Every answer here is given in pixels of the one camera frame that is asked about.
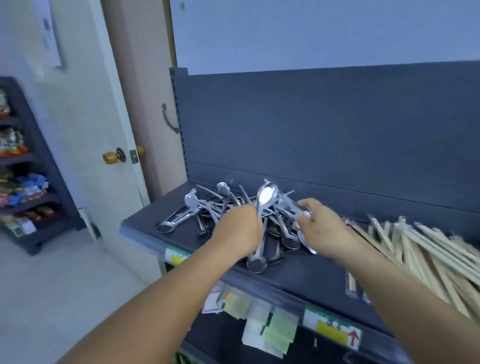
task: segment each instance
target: floor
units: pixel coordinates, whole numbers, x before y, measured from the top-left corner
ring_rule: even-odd
[[[0,235],[0,362],[52,364],[146,287],[94,243],[67,232],[28,256]]]

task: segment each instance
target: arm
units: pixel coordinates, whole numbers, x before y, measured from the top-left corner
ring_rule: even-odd
[[[313,221],[299,218],[308,243],[360,282],[385,325],[415,363],[478,363],[480,328],[408,273],[362,244],[340,217],[314,199],[299,201]]]
[[[205,245],[114,312],[59,363],[170,363],[211,289],[261,239],[255,208],[232,208]]]

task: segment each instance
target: hand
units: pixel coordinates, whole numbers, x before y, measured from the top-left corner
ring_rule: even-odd
[[[210,241],[226,247],[237,261],[258,248],[262,234],[262,219],[257,216],[257,210],[252,205],[234,206],[215,226]]]
[[[308,244],[315,251],[336,260],[355,245],[355,237],[334,211],[314,198],[301,200],[298,204],[308,206],[312,211],[311,220],[300,216],[297,221]]]

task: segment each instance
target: door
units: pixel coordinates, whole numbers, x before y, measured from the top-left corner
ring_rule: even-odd
[[[63,66],[48,65],[31,0],[11,0],[20,48],[37,81],[61,153],[81,188],[84,206],[111,253],[144,281],[158,279],[158,259],[120,237],[123,219],[149,203],[142,168],[100,0],[51,0]],[[121,148],[125,162],[103,154]]]

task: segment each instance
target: price label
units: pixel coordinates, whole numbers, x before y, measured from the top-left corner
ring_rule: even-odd
[[[354,350],[360,347],[362,331],[328,312],[307,306],[303,325]]]
[[[169,246],[165,251],[165,261],[170,262],[174,265],[178,265],[187,259],[190,256],[189,253],[184,252],[178,248],[174,248],[173,246]]]

